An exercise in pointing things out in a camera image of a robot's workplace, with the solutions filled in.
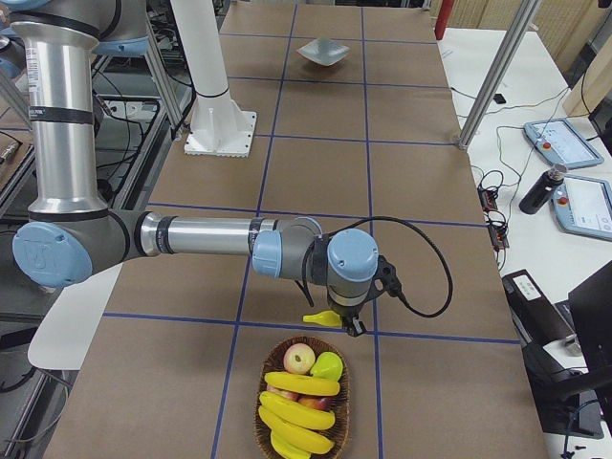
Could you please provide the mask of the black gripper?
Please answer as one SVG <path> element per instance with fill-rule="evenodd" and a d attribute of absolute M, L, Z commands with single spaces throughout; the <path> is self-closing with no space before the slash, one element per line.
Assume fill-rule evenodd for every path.
<path fill-rule="evenodd" d="M 331 310 L 338 315 L 342 320 L 342 329 L 347 331 L 347 334 L 351 337 L 359 337 L 364 335 L 367 330 L 360 319 L 360 312 L 363 304 L 344 306 L 336 302 L 329 295 L 327 296 L 327 302 Z"/>

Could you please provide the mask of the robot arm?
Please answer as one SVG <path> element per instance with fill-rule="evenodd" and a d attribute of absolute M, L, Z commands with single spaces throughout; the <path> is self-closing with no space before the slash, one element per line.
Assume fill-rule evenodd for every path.
<path fill-rule="evenodd" d="M 342 329 L 364 332 L 359 314 L 376 296 L 381 257 L 352 225 L 323 233 L 314 219 L 184 218 L 112 210 L 97 188 L 92 55 L 144 55 L 142 1 L 10 1 L 23 41 L 33 129 L 37 196 L 14 236 L 19 268 L 34 282 L 63 288 L 121 262 L 162 253 L 244 254 L 255 270 L 327 290 Z"/>

